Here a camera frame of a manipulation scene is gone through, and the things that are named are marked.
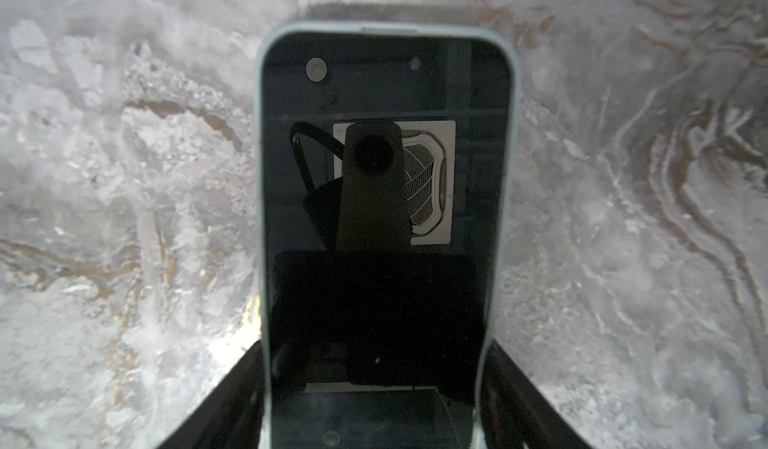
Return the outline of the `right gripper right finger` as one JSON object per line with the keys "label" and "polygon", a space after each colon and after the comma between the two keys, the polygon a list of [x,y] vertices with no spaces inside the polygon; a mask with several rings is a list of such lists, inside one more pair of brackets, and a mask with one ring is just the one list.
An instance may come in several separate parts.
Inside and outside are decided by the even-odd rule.
{"label": "right gripper right finger", "polygon": [[482,371],[481,425],[489,448],[590,448],[496,341]]}

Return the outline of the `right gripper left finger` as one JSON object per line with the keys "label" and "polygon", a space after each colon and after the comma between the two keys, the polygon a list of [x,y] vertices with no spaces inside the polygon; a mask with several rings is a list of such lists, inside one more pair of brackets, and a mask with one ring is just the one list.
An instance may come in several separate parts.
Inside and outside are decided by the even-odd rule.
{"label": "right gripper left finger", "polygon": [[256,448],[264,413],[261,343],[254,343],[162,448]]}

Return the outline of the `phone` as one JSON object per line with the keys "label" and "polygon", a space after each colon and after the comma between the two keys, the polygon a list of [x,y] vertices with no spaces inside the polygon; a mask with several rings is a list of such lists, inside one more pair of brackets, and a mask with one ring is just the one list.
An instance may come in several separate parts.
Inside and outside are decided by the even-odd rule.
{"label": "phone", "polygon": [[488,30],[305,21],[257,63],[271,448],[471,448],[518,62]]}

